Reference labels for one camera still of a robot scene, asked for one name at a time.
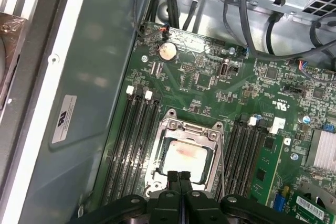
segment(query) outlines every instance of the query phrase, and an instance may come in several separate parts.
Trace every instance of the gray metal panel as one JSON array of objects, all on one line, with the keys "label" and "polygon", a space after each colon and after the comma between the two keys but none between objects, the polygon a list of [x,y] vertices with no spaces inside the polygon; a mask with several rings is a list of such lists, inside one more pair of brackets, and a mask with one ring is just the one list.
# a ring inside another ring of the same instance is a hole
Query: gray metal panel
[{"label": "gray metal panel", "polygon": [[[84,0],[20,223],[64,223],[92,190],[133,44],[132,0]],[[51,144],[65,94],[77,102],[65,141]]]}]

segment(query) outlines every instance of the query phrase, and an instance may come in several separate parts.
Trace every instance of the motherboard mounting screw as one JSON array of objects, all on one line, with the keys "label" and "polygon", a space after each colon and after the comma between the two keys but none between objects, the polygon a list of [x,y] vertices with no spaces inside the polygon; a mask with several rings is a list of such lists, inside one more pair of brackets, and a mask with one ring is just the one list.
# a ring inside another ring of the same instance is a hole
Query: motherboard mounting screw
[{"label": "motherboard mounting screw", "polygon": [[8,32],[10,32],[10,29],[11,27],[9,26],[9,25],[3,25],[2,27],[1,27],[1,31],[3,31],[4,33],[8,33]]},{"label": "motherboard mounting screw", "polygon": [[231,203],[236,203],[237,199],[235,197],[228,197],[227,201],[231,202]]},{"label": "motherboard mounting screw", "polygon": [[171,128],[171,129],[175,129],[176,127],[177,127],[176,122],[171,121],[171,122],[169,123],[169,128]]},{"label": "motherboard mounting screw", "polygon": [[194,197],[199,197],[201,194],[199,192],[197,192],[197,191],[193,191],[191,193],[191,195],[194,196]]},{"label": "motherboard mounting screw", "polygon": [[147,61],[148,61],[148,56],[147,56],[147,55],[143,55],[143,56],[141,57],[141,61],[142,61],[142,62],[147,62]]},{"label": "motherboard mounting screw", "polygon": [[215,132],[210,134],[210,139],[216,140],[216,138],[217,138],[217,134]]},{"label": "motherboard mounting screw", "polygon": [[230,54],[230,55],[234,55],[235,52],[236,52],[236,49],[235,49],[234,47],[230,47],[230,48],[229,48],[229,54]]},{"label": "motherboard mounting screw", "polygon": [[299,155],[298,154],[296,154],[296,153],[292,153],[291,155],[290,155],[290,158],[292,159],[292,160],[298,160],[299,159]]}]

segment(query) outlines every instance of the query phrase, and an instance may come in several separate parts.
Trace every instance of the screw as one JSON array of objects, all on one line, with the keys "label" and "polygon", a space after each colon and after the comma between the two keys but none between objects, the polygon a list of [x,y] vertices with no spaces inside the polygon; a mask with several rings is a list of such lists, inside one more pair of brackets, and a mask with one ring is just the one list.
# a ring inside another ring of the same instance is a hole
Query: screw
[{"label": "screw", "polygon": [[8,32],[10,32],[10,29],[11,27],[9,26],[9,25],[3,25],[2,27],[1,27],[1,31],[3,31],[4,33],[8,33]]},{"label": "screw", "polygon": [[296,153],[292,153],[291,155],[290,155],[290,158],[292,159],[292,160],[298,160],[299,159],[299,155],[298,154],[296,154]]},{"label": "screw", "polygon": [[55,64],[55,63],[58,63],[59,62],[59,56],[57,54],[53,54],[53,55],[50,55],[48,57],[48,62],[50,64]]},{"label": "screw", "polygon": [[171,121],[171,122],[169,123],[169,128],[175,129],[176,126],[177,126],[177,124],[176,124],[176,122],[174,122],[174,121]]},{"label": "screw", "polygon": [[194,196],[194,197],[199,197],[201,194],[199,192],[197,192],[197,191],[193,191],[191,193],[191,195]]},{"label": "screw", "polygon": [[230,54],[230,55],[234,55],[235,52],[236,52],[236,49],[235,49],[234,47],[230,47],[230,48],[229,48],[229,54]]},{"label": "screw", "polygon": [[231,203],[236,203],[237,199],[235,197],[228,197],[227,201],[231,202]]},{"label": "screw", "polygon": [[139,203],[140,200],[139,199],[132,199],[131,202],[135,204],[135,203]]},{"label": "screw", "polygon": [[210,134],[210,139],[215,140],[217,139],[217,134],[215,132]]},{"label": "screw", "polygon": [[147,61],[148,61],[148,56],[147,56],[147,55],[143,55],[143,56],[141,57],[141,61],[142,61],[142,62],[147,62]]}]

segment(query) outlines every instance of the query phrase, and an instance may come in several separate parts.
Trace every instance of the barcode label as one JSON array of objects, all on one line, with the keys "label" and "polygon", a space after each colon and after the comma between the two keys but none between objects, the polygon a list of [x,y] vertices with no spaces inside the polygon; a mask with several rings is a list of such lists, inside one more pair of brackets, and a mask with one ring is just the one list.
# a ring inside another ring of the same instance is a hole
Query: barcode label
[{"label": "barcode label", "polygon": [[303,207],[305,210],[315,215],[320,220],[324,220],[324,212],[318,209],[316,206],[309,203],[308,201],[306,201],[305,199],[302,199],[301,197],[297,197],[296,203],[299,206]]}]

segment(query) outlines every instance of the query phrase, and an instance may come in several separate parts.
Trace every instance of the power supply vent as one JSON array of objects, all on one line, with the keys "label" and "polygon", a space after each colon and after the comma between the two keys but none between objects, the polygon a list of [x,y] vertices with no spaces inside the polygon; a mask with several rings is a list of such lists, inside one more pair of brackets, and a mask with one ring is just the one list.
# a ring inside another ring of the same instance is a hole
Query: power supply vent
[{"label": "power supply vent", "polygon": [[316,0],[303,11],[320,17],[327,13],[336,13],[336,0]]}]

